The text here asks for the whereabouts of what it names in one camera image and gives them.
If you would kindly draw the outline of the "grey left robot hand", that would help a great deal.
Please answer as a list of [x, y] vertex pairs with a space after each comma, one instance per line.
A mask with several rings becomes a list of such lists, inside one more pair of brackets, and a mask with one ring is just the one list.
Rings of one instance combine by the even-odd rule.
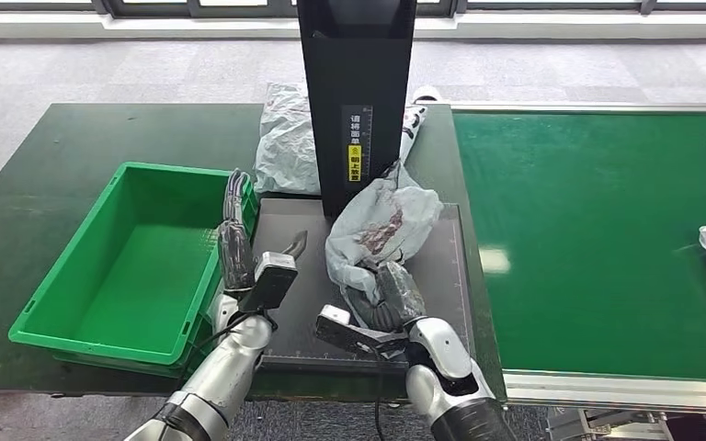
[[284, 251], [264, 252], [255, 259], [243, 213], [248, 182], [249, 175], [236, 169], [223, 194], [222, 223], [217, 228], [223, 291], [246, 311], [271, 310], [279, 307], [298, 275], [296, 260], [306, 248], [308, 232], [297, 232]]

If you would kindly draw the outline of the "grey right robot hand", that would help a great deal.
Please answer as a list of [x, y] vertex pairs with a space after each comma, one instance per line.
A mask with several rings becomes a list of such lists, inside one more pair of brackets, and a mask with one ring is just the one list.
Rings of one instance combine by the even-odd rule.
[[409, 272], [399, 263], [381, 263], [374, 273], [375, 300], [364, 291], [346, 287], [344, 298], [360, 326], [384, 333], [399, 333], [427, 315], [426, 306]]

